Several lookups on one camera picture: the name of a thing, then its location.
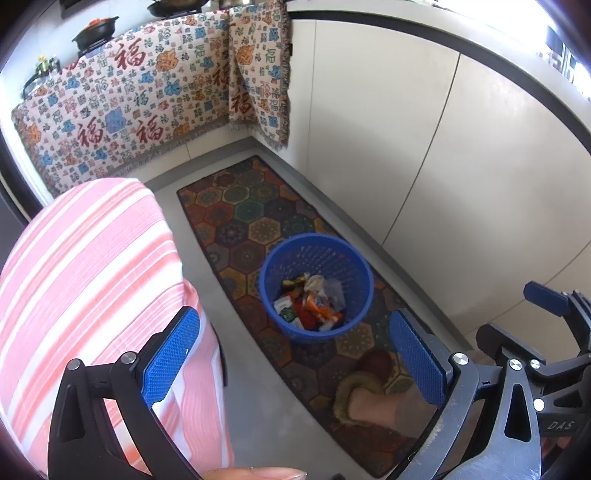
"cloth draped over counter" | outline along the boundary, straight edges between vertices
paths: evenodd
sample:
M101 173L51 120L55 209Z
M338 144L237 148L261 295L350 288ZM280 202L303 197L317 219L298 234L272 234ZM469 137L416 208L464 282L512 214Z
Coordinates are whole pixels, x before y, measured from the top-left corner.
M57 196L228 122L287 145L289 61L282 0L156 21L52 76L12 118Z

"patterned cloth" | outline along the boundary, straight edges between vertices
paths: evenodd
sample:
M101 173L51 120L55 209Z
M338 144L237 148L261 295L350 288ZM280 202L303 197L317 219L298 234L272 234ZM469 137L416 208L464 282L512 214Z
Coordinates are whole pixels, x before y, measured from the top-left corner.
M415 383L392 344L389 330L392 312L407 305L374 271L372 305L357 327L324 343L292 342L265 312L258 293L261 267L286 238L314 232L337 235L335 230L259 157L187 185L178 191L178 197L213 272L285 384L361 467L375 478L386 475L409 455L415 438L377 425L342 425L334 417L332 405L339 381L353 372L357 360L372 348L388 350L394 361L386 393L413 388ZM411 425L404 431L409 434L414 430L418 435L424 425L411 427L417 417L425 415L418 416L416 409L412 413L407 421Z
M288 22L282 0L161 20L52 76L12 112L51 194L122 176L229 121L286 145Z
M233 461L220 349L154 195L137 180L96 180L35 217L0 275L0 419L35 468L47 472L67 361L105 364L139 351L183 305L199 312L199 337L154 411L203 472ZM116 402L107 409L130 464L147 471Z

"metal bolt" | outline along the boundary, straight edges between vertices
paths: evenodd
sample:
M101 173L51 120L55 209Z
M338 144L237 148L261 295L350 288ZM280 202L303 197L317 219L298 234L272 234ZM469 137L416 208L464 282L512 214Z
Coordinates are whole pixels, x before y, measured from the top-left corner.
M129 365L134 363L137 357L138 356L135 354L135 352L125 352L123 355L121 355L121 361L125 365Z
M544 410L544 400L542 400L541 398L536 398L534 400L534 408L536 411Z
M509 366L513 370L518 370L518 371L523 368L523 366L521 365L521 362L515 358L512 358L511 360L509 360Z
M75 358L74 360L70 360L66 365L68 370L76 370L80 366L80 360Z
M458 365L466 365L468 363L468 357L463 353L454 353L453 361Z

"black gripper frame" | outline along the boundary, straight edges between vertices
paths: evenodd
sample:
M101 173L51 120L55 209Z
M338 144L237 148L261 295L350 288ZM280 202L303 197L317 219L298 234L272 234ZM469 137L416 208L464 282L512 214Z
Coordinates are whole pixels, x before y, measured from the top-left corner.
M64 370L51 418L50 480L200 480L141 394L139 379L185 315L183 307L161 333L150 337L131 364L115 363ZM121 416L151 475L125 458L107 415L105 398L116 400Z
M408 310L400 311L443 374L445 402L412 453L390 473L388 480L537 480L542 475L543 480L571 478L591 447L591 304L577 291L561 295L534 283L526 286L524 295L564 317L580 346L579 356L547 365L540 353L494 324L487 324L479 329L476 341L496 366L479 365L472 360L459 362L425 324ZM80 362L77 369L66 368L51 421L50 480L201 478L147 407L138 381L142 369L158 352L182 313L183 310L164 332L152 336L131 364L125 364L122 356L113 364L86 367ZM117 401L151 475L126 461L104 398ZM544 402L541 411L534 408L534 400L538 399ZM484 406L464 457L451 471L442 471L477 400L484 400ZM541 436L574 438L550 466L544 467Z

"hexagon pattern rug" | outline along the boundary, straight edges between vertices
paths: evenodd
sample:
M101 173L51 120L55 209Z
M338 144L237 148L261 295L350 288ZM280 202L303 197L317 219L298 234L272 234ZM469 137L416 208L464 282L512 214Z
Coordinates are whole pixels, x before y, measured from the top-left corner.
M317 232L337 235L260 158L252 157L177 192L199 245L238 315L283 381L337 443L375 478L409 455L415 439L379 426L341 425L332 403L339 381L372 348L390 351L399 365L387 393L413 384L389 337L390 314L407 307L374 271L371 309L354 330L316 345L292 343L267 316L258 276L265 257L286 238Z

